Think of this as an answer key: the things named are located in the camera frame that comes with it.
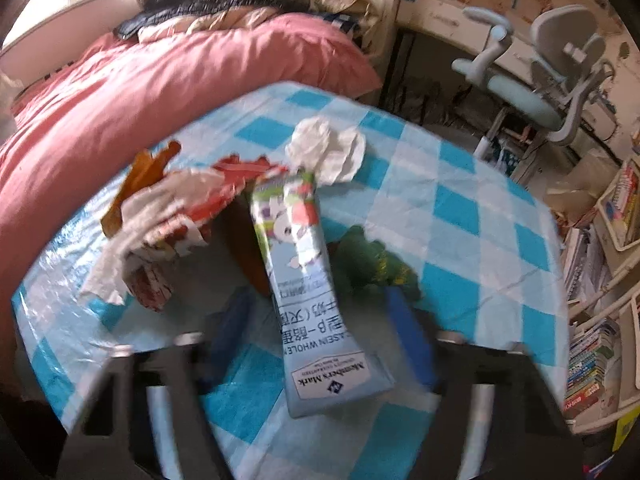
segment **checkered tablecloth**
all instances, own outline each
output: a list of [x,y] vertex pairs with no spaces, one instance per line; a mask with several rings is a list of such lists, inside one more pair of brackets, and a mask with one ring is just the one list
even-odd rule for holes
[[[351,100],[293,83],[252,92],[175,134],[171,168],[208,166],[232,152],[286,160],[295,125],[320,114],[367,138],[353,182],[319,191],[328,240],[366,227],[420,277],[421,307],[482,346],[523,341],[558,399],[564,393],[568,328],[554,222],[543,204],[470,155],[429,132]],[[78,300],[105,238],[99,218],[124,172],[91,199],[44,249],[14,295],[17,323],[36,375],[70,428],[116,343],[137,350],[197,330],[204,315],[244,283],[222,244],[185,260],[184,283],[156,314]],[[402,479],[428,430],[438,397],[415,382],[378,304],[345,305],[345,323],[377,352],[397,381],[391,392],[300,420],[289,418],[282,349],[273,310],[260,304],[231,371],[202,401],[238,479]],[[491,391],[478,388],[461,478],[478,471]],[[180,478],[162,388],[151,392],[154,432],[168,478]]]

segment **pink blanket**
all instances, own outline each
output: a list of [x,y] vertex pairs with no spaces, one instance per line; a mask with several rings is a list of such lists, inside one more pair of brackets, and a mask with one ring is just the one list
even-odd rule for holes
[[96,41],[17,104],[0,149],[0,310],[44,245],[143,148],[247,92],[293,80],[348,97],[380,81],[332,25],[286,14],[254,30]]

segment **gray office chair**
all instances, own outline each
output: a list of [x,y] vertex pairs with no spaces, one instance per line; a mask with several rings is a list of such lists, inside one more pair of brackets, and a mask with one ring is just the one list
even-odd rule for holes
[[463,13],[475,22],[491,25],[493,41],[474,60],[457,59],[451,67],[464,75],[467,82],[498,96],[506,104],[481,139],[474,156],[484,158],[504,118],[512,110],[540,132],[528,153],[545,139],[561,146],[573,142],[588,96],[605,79],[615,75],[611,63],[601,59],[606,44],[597,34],[596,19],[589,9],[572,5],[550,10],[531,25],[531,41],[536,50],[531,72],[536,91],[491,69],[513,43],[513,26],[509,20],[480,7],[467,7]]

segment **chair seat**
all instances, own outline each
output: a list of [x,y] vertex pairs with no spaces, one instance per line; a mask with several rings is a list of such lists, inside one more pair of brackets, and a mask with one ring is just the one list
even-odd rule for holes
[[[456,72],[466,76],[471,68],[469,59],[457,59],[451,67]],[[515,79],[497,73],[495,70],[486,71],[486,89],[500,99],[516,108],[532,123],[547,130],[556,131],[562,128],[562,117],[555,108],[538,94],[534,94],[527,86]]]

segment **crumpled tissue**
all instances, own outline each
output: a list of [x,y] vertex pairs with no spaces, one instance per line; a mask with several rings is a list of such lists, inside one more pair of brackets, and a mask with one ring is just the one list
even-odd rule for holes
[[149,230],[178,211],[201,203],[224,181],[224,175],[216,170],[184,170],[127,198],[122,204],[122,228],[103,247],[80,296],[93,295],[123,305],[128,293],[124,276],[143,265],[142,260],[127,256],[140,246]]
[[14,81],[0,72],[0,146],[17,131],[11,104],[21,91],[20,81]]
[[357,128],[336,132],[326,119],[311,117],[298,123],[285,152],[294,167],[315,174],[318,186],[330,186],[353,180],[365,148],[365,137]]

